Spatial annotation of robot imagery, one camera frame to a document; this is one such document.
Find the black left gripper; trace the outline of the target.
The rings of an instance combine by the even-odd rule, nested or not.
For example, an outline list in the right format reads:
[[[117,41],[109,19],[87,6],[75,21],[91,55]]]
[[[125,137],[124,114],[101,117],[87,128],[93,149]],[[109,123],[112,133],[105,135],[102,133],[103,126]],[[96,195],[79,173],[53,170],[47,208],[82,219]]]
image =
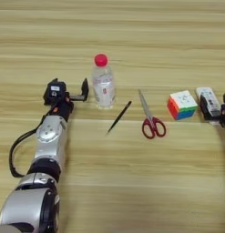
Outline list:
[[[58,81],[58,78],[54,78],[50,83],[55,83]],[[82,95],[77,96],[65,96],[64,98],[60,100],[55,100],[50,104],[51,108],[48,112],[50,116],[59,116],[64,118],[66,121],[68,121],[69,116],[71,115],[73,109],[74,109],[74,103],[76,101],[86,101],[88,97],[89,87],[87,79],[85,78],[82,86]]]

